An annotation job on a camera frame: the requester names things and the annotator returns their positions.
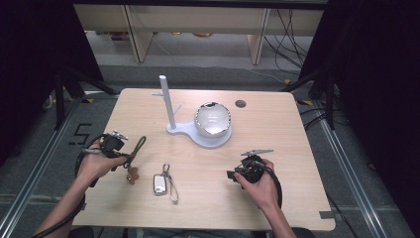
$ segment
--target white pole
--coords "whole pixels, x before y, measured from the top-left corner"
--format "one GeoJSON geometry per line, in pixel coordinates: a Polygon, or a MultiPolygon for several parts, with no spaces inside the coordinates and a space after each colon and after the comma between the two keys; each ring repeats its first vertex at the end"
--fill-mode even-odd
{"type": "Polygon", "coordinates": [[[160,80],[160,87],[163,93],[164,104],[166,104],[166,111],[167,111],[167,116],[169,117],[170,128],[175,129],[176,128],[175,118],[173,116],[172,103],[170,102],[170,95],[169,95],[169,89],[167,88],[166,76],[160,75],[158,79],[160,80]]]}

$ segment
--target silver round container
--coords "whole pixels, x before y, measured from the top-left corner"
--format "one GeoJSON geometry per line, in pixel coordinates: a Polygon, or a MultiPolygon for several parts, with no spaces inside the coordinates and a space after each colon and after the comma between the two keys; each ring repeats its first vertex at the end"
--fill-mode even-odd
{"type": "Polygon", "coordinates": [[[222,137],[231,126],[231,113],[222,104],[207,102],[198,108],[194,122],[201,136],[209,138],[222,137]]]}

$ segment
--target key fob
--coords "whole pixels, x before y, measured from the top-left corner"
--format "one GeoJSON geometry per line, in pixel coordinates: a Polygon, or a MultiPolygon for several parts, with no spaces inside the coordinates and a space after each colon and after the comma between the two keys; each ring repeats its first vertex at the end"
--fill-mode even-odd
{"type": "Polygon", "coordinates": [[[155,195],[164,195],[166,194],[166,179],[163,175],[154,176],[154,192],[155,195]]]}

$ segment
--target light wood tabletop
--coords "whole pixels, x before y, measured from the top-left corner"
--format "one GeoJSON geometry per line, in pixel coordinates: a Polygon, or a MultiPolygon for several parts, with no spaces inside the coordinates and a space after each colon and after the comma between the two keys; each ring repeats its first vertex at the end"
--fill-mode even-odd
{"type": "Polygon", "coordinates": [[[169,92],[176,122],[193,120],[198,107],[206,102],[226,106],[232,116],[231,139],[221,148],[209,150],[185,135],[170,135],[165,129],[168,117],[164,101],[153,95],[159,89],[123,90],[105,132],[118,130],[129,137],[121,150],[124,153],[131,153],[137,141],[147,137],[132,163],[139,168],[140,178],[129,185],[123,168],[108,173],[86,192],[86,207],[74,225],[270,230],[263,213],[238,183],[227,179],[226,171],[241,163],[243,152],[273,149],[261,157],[274,162],[289,224],[310,230],[335,228],[334,219],[321,218],[320,212],[331,212],[331,207],[290,93],[169,92]],[[237,107],[237,100],[245,101],[246,106],[237,107]],[[170,164],[179,193],[177,205],[169,193],[154,194],[154,175],[161,173],[165,163],[170,164]]]}

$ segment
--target white base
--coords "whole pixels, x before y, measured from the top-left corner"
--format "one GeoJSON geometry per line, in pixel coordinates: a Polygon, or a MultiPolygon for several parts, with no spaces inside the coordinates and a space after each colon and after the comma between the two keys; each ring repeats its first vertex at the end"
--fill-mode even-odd
{"type": "Polygon", "coordinates": [[[195,144],[205,149],[217,149],[225,145],[232,136],[232,126],[229,127],[225,135],[217,138],[201,136],[195,128],[194,121],[179,123],[175,122],[176,128],[170,128],[170,123],[166,125],[166,131],[172,135],[187,135],[195,144]]]}

